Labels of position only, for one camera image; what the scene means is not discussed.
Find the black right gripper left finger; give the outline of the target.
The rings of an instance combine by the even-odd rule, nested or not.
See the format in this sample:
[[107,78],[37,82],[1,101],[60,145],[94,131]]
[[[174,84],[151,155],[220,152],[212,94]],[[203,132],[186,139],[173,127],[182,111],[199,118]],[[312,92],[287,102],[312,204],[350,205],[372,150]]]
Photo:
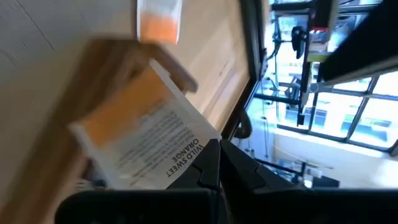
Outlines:
[[92,190],[57,208],[55,224],[216,224],[220,142],[208,141],[188,169],[165,190]]

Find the wooden three-compartment tea box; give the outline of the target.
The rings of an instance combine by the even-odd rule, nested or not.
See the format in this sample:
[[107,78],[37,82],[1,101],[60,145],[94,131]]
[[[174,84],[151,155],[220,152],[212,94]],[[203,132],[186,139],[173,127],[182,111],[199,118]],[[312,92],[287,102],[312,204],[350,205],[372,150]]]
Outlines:
[[88,161],[69,125],[138,75],[150,60],[182,92],[197,82],[159,44],[79,40],[0,84],[0,224],[52,224]]

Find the black aluminium table frame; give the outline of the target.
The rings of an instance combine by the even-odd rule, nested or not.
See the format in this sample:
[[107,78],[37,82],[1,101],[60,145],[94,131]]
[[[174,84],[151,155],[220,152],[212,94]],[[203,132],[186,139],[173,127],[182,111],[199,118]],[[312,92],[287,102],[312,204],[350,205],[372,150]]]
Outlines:
[[249,108],[263,72],[266,48],[264,46],[264,3],[262,0],[238,0],[243,22],[243,34],[248,63],[249,80],[229,116],[221,137],[231,140],[238,123],[238,116]]

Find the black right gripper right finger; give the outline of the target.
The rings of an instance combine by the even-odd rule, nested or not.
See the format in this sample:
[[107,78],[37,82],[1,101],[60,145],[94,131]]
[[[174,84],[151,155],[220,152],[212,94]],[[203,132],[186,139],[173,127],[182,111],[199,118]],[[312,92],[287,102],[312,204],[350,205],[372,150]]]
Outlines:
[[398,224],[397,189],[310,189],[227,140],[220,148],[220,180],[233,224]]

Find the dark grey desk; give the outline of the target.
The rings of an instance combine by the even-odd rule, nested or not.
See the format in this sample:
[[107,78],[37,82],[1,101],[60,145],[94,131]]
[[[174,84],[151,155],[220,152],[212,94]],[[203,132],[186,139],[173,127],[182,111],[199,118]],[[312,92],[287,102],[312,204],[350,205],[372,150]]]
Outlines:
[[383,0],[321,63],[325,86],[398,70],[398,0]]

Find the white orange tea packet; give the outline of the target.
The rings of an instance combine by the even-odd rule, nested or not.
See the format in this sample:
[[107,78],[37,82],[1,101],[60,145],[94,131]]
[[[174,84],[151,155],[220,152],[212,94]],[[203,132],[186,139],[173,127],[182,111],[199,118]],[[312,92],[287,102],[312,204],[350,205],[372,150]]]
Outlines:
[[109,189],[166,189],[220,133],[150,60],[70,130]]
[[183,0],[137,0],[137,39],[177,45]]

